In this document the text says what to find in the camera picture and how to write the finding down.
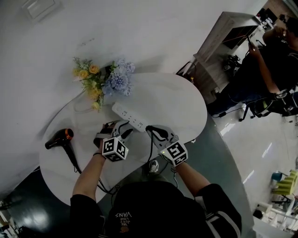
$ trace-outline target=person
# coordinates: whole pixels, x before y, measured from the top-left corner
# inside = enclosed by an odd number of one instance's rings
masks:
[[[238,103],[264,99],[297,84],[298,20],[289,18],[286,26],[287,30],[276,26],[267,31],[263,35],[264,48],[249,46],[249,54],[233,80],[207,105],[209,114],[221,114]]]
[[[195,199],[171,183],[150,176],[145,182],[123,185],[107,221],[96,204],[95,191],[106,159],[99,150],[79,176],[71,198],[73,237],[230,237],[241,236],[241,216],[219,185],[183,162],[178,174]],[[156,174],[158,162],[150,162]]]

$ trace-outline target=sneaker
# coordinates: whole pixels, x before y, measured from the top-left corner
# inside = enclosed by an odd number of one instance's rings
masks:
[[[153,159],[149,163],[149,173],[156,173],[158,171],[158,162],[156,159]]]

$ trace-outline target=hair dryer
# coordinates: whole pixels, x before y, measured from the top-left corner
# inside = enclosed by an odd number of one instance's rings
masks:
[[[70,144],[71,139],[74,136],[74,132],[71,129],[62,129],[55,133],[55,135],[45,144],[46,149],[51,149],[53,147],[62,146],[68,155],[71,163],[77,169],[79,173],[81,170],[79,168],[78,162],[76,161],[75,154],[73,152],[72,146]]]

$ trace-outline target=power strip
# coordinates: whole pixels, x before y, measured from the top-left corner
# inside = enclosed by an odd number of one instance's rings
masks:
[[[128,120],[129,123],[139,132],[146,131],[146,127],[148,126],[147,121],[120,103],[115,102],[115,104],[112,106],[112,111],[124,120]]]

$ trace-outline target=white round table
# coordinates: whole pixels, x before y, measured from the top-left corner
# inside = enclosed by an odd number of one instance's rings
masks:
[[[139,73],[132,75],[134,90],[129,97],[117,95],[106,101],[118,101],[139,114],[149,125],[170,127],[183,143],[195,139],[204,129],[207,120],[205,102],[200,92],[186,79],[170,73]],[[71,143],[81,170],[97,150],[93,139],[104,123],[120,119],[112,111],[112,105],[104,105],[100,112],[78,112],[91,103],[85,94],[68,103],[53,119],[43,137],[45,144],[60,129],[71,128],[74,138]],[[150,138],[144,132],[134,132],[126,143],[129,154],[124,161],[104,164],[101,179],[105,187],[111,188],[131,172],[146,163],[150,153]],[[152,158],[157,156],[153,147]],[[42,176],[51,192],[65,204],[70,198],[79,173],[74,172],[67,154],[62,147],[40,150]],[[96,201],[105,195],[96,190]]]

